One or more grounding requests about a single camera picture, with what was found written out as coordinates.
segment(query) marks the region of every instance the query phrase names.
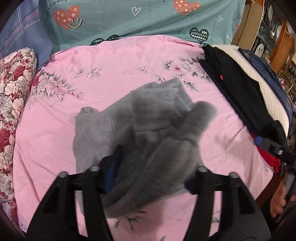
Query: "red floral pillow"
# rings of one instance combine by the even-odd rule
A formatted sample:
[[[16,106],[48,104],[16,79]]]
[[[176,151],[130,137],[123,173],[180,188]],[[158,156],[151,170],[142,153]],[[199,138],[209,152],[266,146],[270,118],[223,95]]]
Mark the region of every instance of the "red floral pillow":
[[[0,60],[0,205],[18,227],[12,182],[15,131],[36,71],[32,49],[18,50]]]

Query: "gray sweater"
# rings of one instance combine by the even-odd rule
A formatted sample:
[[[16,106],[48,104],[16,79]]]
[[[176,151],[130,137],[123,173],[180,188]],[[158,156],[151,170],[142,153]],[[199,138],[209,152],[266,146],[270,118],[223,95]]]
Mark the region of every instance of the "gray sweater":
[[[82,108],[75,119],[76,171],[123,146],[115,186],[101,196],[109,218],[183,194],[185,179],[203,165],[198,140],[214,115],[209,103],[192,102],[179,79],[146,84],[101,112]],[[78,202],[83,212],[81,193]]]

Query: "wooden cabinet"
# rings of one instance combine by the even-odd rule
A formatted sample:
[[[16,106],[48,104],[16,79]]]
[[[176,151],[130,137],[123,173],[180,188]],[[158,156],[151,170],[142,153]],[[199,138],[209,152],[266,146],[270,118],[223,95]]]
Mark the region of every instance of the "wooden cabinet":
[[[246,1],[242,21],[231,44],[243,49],[251,49],[261,23],[264,7],[253,1]]]
[[[285,81],[285,91],[290,94],[293,93],[296,96],[296,64],[290,60],[290,63],[285,71],[281,75]]]
[[[271,67],[276,74],[280,74],[281,70],[287,66],[287,61],[289,62],[292,60],[294,53],[294,39],[285,31],[283,40],[278,47],[274,58],[271,59]]]

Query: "stack of clothes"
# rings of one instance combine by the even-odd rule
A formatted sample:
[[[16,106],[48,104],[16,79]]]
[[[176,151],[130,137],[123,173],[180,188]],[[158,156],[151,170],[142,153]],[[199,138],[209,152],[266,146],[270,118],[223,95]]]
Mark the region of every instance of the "stack of clothes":
[[[82,108],[75,119],[76,171],[123,146],[115,185],[102,195],[109,218],[181,195],[185,180],[203,165],[198,140],[215,112],[207,102],[193,103],[179,79],[148,83],[101,112]],[[77,198],[83,212],[81,193]]]
[[[287,146],[284,129],[278,120],[273,120],[269,115],[259,83],[251,79],[240,65],[222,50],[209,45],[203,47],[203,50],[205,52],[205,59],[200,60],[201,66],[247,126],[252,137],[270,138],[283,146]],[[291,105],[286,94],[281,92],[283,89],[277,86],[280,83],[276,83],[278,80],[275,73],[260,59],[254,58],[256,60],[254,62],[249,57],[252,56],[251,53],[247,52],[247,50],[240,49],[240,52],[256,67],[256,70],[266,80],[283,104],[289,120],[292,120]],[[260,148],[258,149],[267,163],[274,167],[275,172],[278,172],[281,161]]]

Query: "navy blue fabric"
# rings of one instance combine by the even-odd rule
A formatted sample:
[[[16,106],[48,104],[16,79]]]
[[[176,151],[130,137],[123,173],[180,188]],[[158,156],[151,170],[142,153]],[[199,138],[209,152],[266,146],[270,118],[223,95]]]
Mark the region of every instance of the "navy blue fabric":
[[[245,59],[256,69],[256,71],[262,76],[262,78],[266,81],[269,87],[272,89],[274,94],[278,97],[281,104],[283,105],[285,111],[287,112],[289,118],[289,133],[291,133],[292,127],[292,106],[286,95],[286,92],[283,90],[275,72],[271,69],[271,66],[266,62],[262,61],[261,58],[250,52],[246,49],[239,48],[239,52],[245,57]]]
[[[117,171],[120,167],[120,164],[122,162],[123,154],[122,154],[122,146],[117,147],[117,152],[110,156],[112,158],[111,164],[109,166],[108,171],[105,173],[104,176],[104,191],[105,193],[108,193],[112,190],[112,188],[115,185],[115,179],[117,176]]]
[[[38,0],[24,0],[0,32],[0,59],[25,47],[34,50],[37,69],[50,59],[52,42],[40,22]]]

